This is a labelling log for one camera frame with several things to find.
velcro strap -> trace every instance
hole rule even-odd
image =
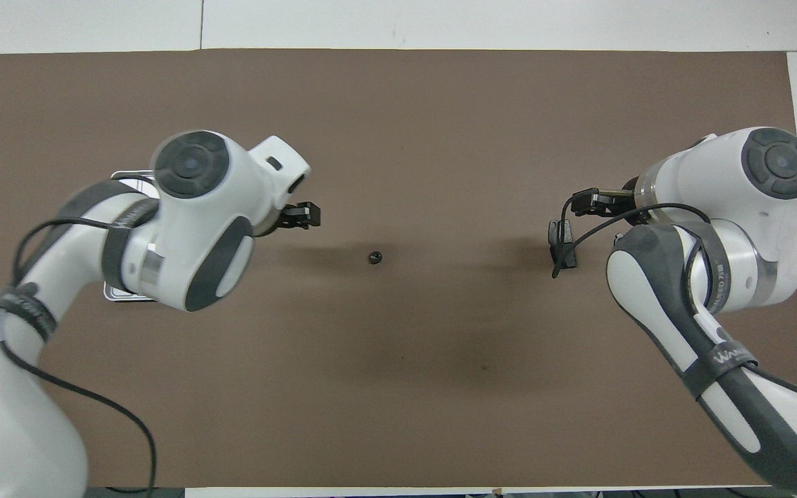
[[[695,400],[708,389],[713,382],[728,371],[736,369],[744,363],[755,363],[758,360],[749,350],[736,340],[725,341],[713,347],[704,356],[700,356],[684,371],[681,376],[684,386]]]
[[[156,211],[158,211],[158,199],[142,199],[130,205],[111,223],[100,258],[104,280],[110,286],[130,293],[130,290],[125,288],[125,282],[121,277],[122,256],[125,255],[131,230],[151,220]]]
[[[0,290],[0,309],[6,310],[12,315],[18,316],[27,322],[36,332],[42,341],[48,342],[48,337],[57,328],[57,318],[51,314],[40,300],[33,296],[38,287],[35,284],[23,284],[18,288],[6,286]]]

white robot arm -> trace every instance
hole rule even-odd
[[[35,366],[76,293],[104,279],[173,308],[205,308],[235,287],[255,237],[319,224],[312,203],[286,204],[310,168],[275,136],[246,151],[219,133],[180,133],[152,168],[159,201],[115,180],[82,190],[58,218],[95,226],[51,230],[0,293],[0,497],[75,498],[88,473],[72,423],[4,344]]]
[[[797,387],[761,371],[714,316],[797,287],[797,138],[708,136],[640,176],[634,199],[692,205],[711,223],[667,208],[629,230],[607,261],[614,299],[746,463],[797,495]]]

brown table surface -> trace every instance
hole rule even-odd
[[[25,230],[172,133],[278,135],[313,167],[295,201],[322,227],[260,240],[237,290],[192,315],[90,286],[42,354],[148,423],[160,485],[757,484],[614,305],[625,229],[558,280],[545,241],[570,193],[757,125],[794,131],[785,54],[0,55],[0,286]],[[797,382],[797,293],[721,320]],[[89,485],[143,485],[136,428],[50,392]]]

black joint cap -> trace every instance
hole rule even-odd
[[[221,136],[193,131],[177,136],[158,153],[156,181],[168,195],[180,199],[203,196],[223,181],[230,152]]]
[[[775,199],[797,198],[797,136],[775,127],[753,130],[741,160],[756,189]]]

cable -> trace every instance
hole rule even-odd
[[[2,322],[3,315],[0,314],[0,324],[2,324]],[[25,369],[25,371],[37,376],[38,378],[41,378],[41,380],[51,382],[51,384],[57,385],[57,387],[62,387],[67,391],[73,391],[73,393],[81,394],[82,396],[91,398],[92,400],[99,401],[99,403],[105,404],[111,409],[118,411],[122,415],[129,417],[131,422],[134,422],[143,432],[143,436],[146,437],[146,442],[149,445],[149,485],[146,487],[146,496],[152,496],[152,490],[155,488],[156,483],[156,442],[153,441],[152,432],[146,428],[146,424],[143,423],[143,420],[131,413],[131,411],[126,407],[121,406],[119,403],[115,403],[115,401],[110,400],[101,394],[97,394],[94,391],[89,391],[83,387],[78,387],[78,385],[66,382],[62,378],[58,378],[57,376],[51,375],[46,371],[42,371],[42,369],[38,369],[30,365],[29,363],[25,362],[23,358],[17,356],[17,354],[14,353],[10,347],[8,347],[8,344],[4,338],[0,338],[0,350],[2,350],[8,359],[14,363],[14,365],[17,365],[20,369]]]
[[[137,495],[140,492],[146,491],[148,488],[135,488],[135,489],[128,489],[128,488],[113,488],[113,486],[104,486],[104,489],[109,489],[111,492],[120,492],[123,495]]]
[[[26,244],[29,240],[32,239],[35,234],[39,233],[40,231],[46,229],[47,227],[59,226],[59,225],[85,225],[89,227],[94,227],[98,229],[105,229],[108,230],[111,227],[110,223],[105,223],[104,221],[97,221],[97,220],[89,220],[88,218],[75,218],[75,217],[63,217],[63,218],[54,218],[53,220],[47,220],[44,223],[39,223],[36,225],[32,230],[29,230],[23,239],[20,239],[18,243],[17,249],[14,252],[14,259],[12,262],[12,286],[18,286],[20,281],[23,279],[25,273],[21,268],[21,261],[23,259],[23,251],[26,248]],[[138,416],[132,413],[130,410],[126,409],[126,407],[121,406],[116,401],[110,400],[109,398],[102,396],[101,394],[94,393],[94,391],[89,391],[83,387],[78,387],[78,385],[71,384],[70,382],[66,382],[62,378],[58,378],[57,376],[51,375],[46,371],[42,371],[42,369],[38,369],[35,366],[30,365],[29,363],[25,362],[22,358],[17,356],[16,353],[8,347],[6,343],[6,337],[4,337],[4,311],[0,311],[0,350],[6,355],[6,357],[17,365],[20,369],[24,369],[31,373],[32,375],[41,378],[44,381],[51,382],[51,384],[57,385],[57,387],[62,387],[67,391],[73,391],[73,393],[81,394],[82,396],[91,398],[92,400],[98,401],[99,403],[105,404],[108,407],[118,411],[122,415],[126,416],[131,422],[134,422],[137,427],[140,428],[141,432],[143,432],[143,436],[146,437],[146,442],[149,445],[149,485],[143,490],[146,491],[146,498],[150,498],[152,496],[152,491],[155,489],[155,482],[156,482],[156,442],[152,438],[152,432],[146,428],[146,424],[143,423]],[[116,492],[125,492],[126,494],[130,492],[133,494],[135,491],[118,491],[116,488],[113,489]]]
[[[595,227],[594,229],[589,230],[588,232],[583,234],[582,237],[580,237],[579,239],[577,239],[573,243],[571,243],[570,246],[565,247],[564,251],[562,251],[562,253],[560,253],[560,255],[556,259],[556,261],[565,261],[565,258],[567,258],[567,255],[569,255],[569,253],[571,251],[573,251],[573,249],[576,246],[579,246],[580,243],[582,243],[584,240],[588,239],[595,232],[597,232],[599,230],[602,230],[602,229],[605,229],[606,227],[608,227],[608,226],[610,226],[610,225],[612,225],[614,223],[617,223],[617,221],[625,220],[626,218],[632,218],[633,216],[635,216],[636,214],[639,214],[640,212],[653,211],[654,209],[664,209],[664,208],[676,208],[676,209],[683,209],[684,211],[693,212],[693,214],[696,214],[703,221],[705,221],[706,223],[709,223],[709,217],[706,216],[706,213],[700,211],[699,209],[693,207],[692,205],[681,204],[681,203],[678,203],[678,202],[658,202],[657,204],[646,205],[645,207],[637,207],[635,209],[630,209],[630,211],[623,212],[622,214],[617,214],[616,216],[614,216],[610,220],[607,220],[604,223],[602,223],[602,224],[598,225],[597,227]],[[562,265],[560,265],[560,264],[558,264],[558,262],[556,262],[556,267],[553,268],[553,278],[556,278],[559,275],[560,271],[562,271]]]
[[[104,223],[104,221],[72,217],[54,218],[53,220],[47,220],[44,223],[39,223],[33,227],[32,230],[29,230],[26,235],[23,236],[23,239],[20,239],[20,242],[17,246],[17,251],[14,252],[14,259],[12,261],[12,286],[18,286],[18,284],[20,284],[20,280],[23,280],[23,277],[25,277],[23,269],[20,268],[20,261],[23,259],[23,250],[26,248],[26,244],[29,242],[29,240],[31,240],[35,234],[45,230],[47,227],[58,225],[86,225],[98,229],[110,229],[111,227],[110,223]]]
[[[759,498],[758,496],[743,495],[742,492],[734,491],[734,489],[731,489],[731,488],[725,488],[724,491],[729,492],[731,495],[740,496],[740,498]]]
[[[690,252],[687,255],[687,261],[684,262],[684,273],[682,274],[682,286],[686,289],[687,300],[684,302],[684,305],[687,306],[687,310],[691,315],[697,314],[697,302],[693,297],[693,287],[690,285],[690,274],[693,273],[693,262],[696,261],[697,255],[703,249],[703,242],[699,239],[699,237],[690,234],[695,237],[695,242],[693,242],[693,247],[690,249]]]
[[[765,378],[771,382],[774,382],[774,384],[780,385],[781,387],[785,387],[788,390],[797,393],[797,385],[793,384],[792,382],[789,382],[788,380],[784,380],[782,378],[779,378],[778,376],[763,371],[762,369],[759,368],[758,365],[753,365],[753,363],[743,363],[743,365],[741,366],[750,369],[750,371],[752,371],[753,374],[761,376],[761,378]]]
[[[564,243],[564,223],[565,220],[567,220],[567,207],[569,207],[569,205],[571,205],[574,201],[576,201],[576,199],[582,198],[582,196],[595,195],[597,193],[598,189],[591,188],[586,190],[580,190],[579,192],[576,192],[575,194],[572,194],[569,198],[567,198],[567,201],[565,201],[565,204],[562,206],[562,217],[560,217],[559,220],[559,243]]]

